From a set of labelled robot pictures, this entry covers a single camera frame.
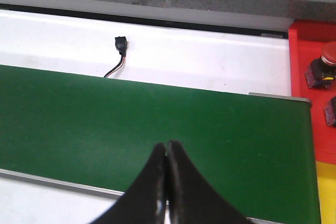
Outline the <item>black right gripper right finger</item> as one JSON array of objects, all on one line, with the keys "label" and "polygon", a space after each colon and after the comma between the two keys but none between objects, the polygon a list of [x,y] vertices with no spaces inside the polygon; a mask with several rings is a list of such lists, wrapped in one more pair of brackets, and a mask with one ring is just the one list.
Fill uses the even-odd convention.
[{"label": "black right gripper right finger", "polygon": [[181,142],[169,141],[167,160],[171,223],[251,223],[206,181]]}]

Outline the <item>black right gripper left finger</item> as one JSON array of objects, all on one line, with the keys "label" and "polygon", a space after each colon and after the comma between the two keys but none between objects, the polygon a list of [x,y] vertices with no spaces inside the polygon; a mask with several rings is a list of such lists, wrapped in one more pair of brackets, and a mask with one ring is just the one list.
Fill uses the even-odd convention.
[{"label": "black right gripper left finger", "polygon": [[144,168],[126,192],[93,223],[164,223],[166,148],[155,144]]}]

